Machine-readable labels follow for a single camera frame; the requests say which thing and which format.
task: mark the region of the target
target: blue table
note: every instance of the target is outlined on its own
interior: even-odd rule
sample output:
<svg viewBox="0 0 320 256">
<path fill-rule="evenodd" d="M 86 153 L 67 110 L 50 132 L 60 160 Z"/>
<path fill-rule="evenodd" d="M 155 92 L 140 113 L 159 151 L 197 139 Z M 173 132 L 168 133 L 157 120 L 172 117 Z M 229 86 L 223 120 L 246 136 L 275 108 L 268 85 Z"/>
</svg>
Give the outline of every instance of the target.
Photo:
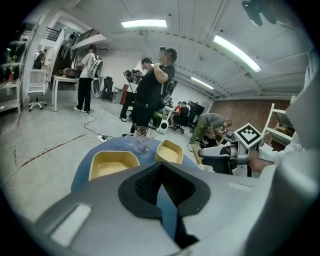
<svg viewBox="0 0 320 256">
<path fill-rule="evenodd" d="M 131 147 L 127 145 L 127 143 L 132 143 L 133 139 L 134 138 L 132 136 L 129 136 L 128 138 L 114 138 L 91 149 L 83 158 L 78 166 L 78 169 L 76 170 L 71 185 L 71 192 L 76 190 L 82 184 L 88 182 L 92 159 L 100 151 L 130 151 L 136 155 L 140 165 L 155 162 L 157 147 L 161 142 L 156 139 L 153 140 L 149 145 L 148 152 L 145 154 L 139 154 L 132 151 Z M 198 170 L 197 165 L 185 155 L 183 156 L 182 165 Z M 174 239 L 177 226 L 177 208 L 171 201 L 163 186 L 161 186 L 159 189 L 156 206 L 162 210 L 163 228 L 167 231 L 169 236 Z"/>
</svg>

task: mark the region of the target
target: white chair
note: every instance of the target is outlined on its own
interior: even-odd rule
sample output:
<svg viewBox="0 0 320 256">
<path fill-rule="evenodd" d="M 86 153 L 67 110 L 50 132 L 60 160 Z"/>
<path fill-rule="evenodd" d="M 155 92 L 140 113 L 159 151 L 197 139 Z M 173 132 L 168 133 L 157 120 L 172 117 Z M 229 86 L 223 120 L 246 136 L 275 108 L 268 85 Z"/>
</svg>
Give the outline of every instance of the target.
<svg viewBox="0 0 320 256">
<path fill-rule="evenodd" d="M 42 104 L 44 104 L 45 106 L 47 105 L 45 101 L 39 101 L 39 95 L 43 96 L 46 93 L 47 88 L 48 88 L 47 71 L 40 70 L 40 69 L 31 70 L 28 95 L 29 96 L 35 95 L 36 102 L 31 102 L 29 104 L 29 112 L 35 105 L 38 105 L 41 110 L 42 110 Z"/>
</svg>

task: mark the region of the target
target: video camera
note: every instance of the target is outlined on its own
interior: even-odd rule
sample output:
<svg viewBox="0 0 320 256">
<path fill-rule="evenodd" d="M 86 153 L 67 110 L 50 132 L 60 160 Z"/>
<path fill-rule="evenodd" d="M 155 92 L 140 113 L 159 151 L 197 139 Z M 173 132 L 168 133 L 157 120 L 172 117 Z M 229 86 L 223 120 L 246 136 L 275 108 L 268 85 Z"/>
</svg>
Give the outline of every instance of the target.
<svg viewBox="0 0 320 256">
<path fill-rule="evenodd" d="M 125 76 L 125 78 L 128 80 L 129 83 L 133 83 L 136 85 L 140 83 L 143 77 L 141 72 L 135 69 L 132 69 L 131 71 L 126 70 L 125 72 L 123 72 L 123 75 Z"/>
</svg>

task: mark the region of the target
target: white cable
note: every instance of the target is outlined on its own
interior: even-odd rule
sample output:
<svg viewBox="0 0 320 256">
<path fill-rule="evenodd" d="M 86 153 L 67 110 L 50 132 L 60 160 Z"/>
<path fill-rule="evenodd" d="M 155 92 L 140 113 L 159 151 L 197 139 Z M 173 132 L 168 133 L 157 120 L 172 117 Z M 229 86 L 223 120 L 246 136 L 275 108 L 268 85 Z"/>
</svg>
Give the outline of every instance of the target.
<svg viewBox="0 0 320 256">
<path fill-rule="evenodd" d="M 38 155 L 39 153 L 41 154 L 40 157 L 41 157 L 41 160 L 42 161 L 46 161 L 48 160 L 49 158 L 49 152 L 47 151 L 47 149 L 51 149 L 51 148 L 54 148 L 56 146 L 62 146 L 62 145 L 65 145 L 65 144 L 68 144 L 68 143 L 71 143 L 71 142 L 80 142 L 80 141 L 83 141 L 83 140 L 86 140 L 86 139 L 91 139 L 91 138 L 97 138 L 97 137 L 86 137 L 86 138 L 82 138 L 82 139 L 78 139 L 78 140 L 69 140 L 67 142 L 63 142 L 63 143 L 59 143 L 57 145 L 53 145 L 53 146 L 48 146 L 48 147 L 45 147 L 43 150 L 35 153 L 32 157 L 30 157 L 27 161 L 25 161 L 23 164 L 21 164 L 16 170 L 14 173 L 12 173 L 9 178 L 6 180 L 6 182 L 4 183 L 3 185 L 3 189 L 5 188 L 6 184 L 8 183 L 8 181 L 10 180 L 10 178 L 15 175 L 17 173 L 17 171 L 19 171 L 19 169 L 27 162 L 29 162 L 31 159 L 33 159 L 36 155 Z M 43 159 L 43 154 L 47 153 L 47 157 L 45 159 Z"/>
</svg>

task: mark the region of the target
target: gray shirt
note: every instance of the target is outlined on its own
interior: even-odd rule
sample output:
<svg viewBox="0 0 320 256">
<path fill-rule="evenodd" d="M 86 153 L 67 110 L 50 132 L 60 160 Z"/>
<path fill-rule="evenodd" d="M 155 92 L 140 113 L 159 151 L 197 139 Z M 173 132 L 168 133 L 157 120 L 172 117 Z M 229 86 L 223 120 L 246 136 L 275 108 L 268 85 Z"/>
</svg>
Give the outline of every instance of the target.
<svg viewBox="0 0 320 256">
<path fill-rule="evenodd" d="M 217 113 L 202 114 L 200 117 L 207 123 L 208 127 L 210 126 L 214 130 L 220 128 L 225 122 L 225 118 Z"/>
</svg>

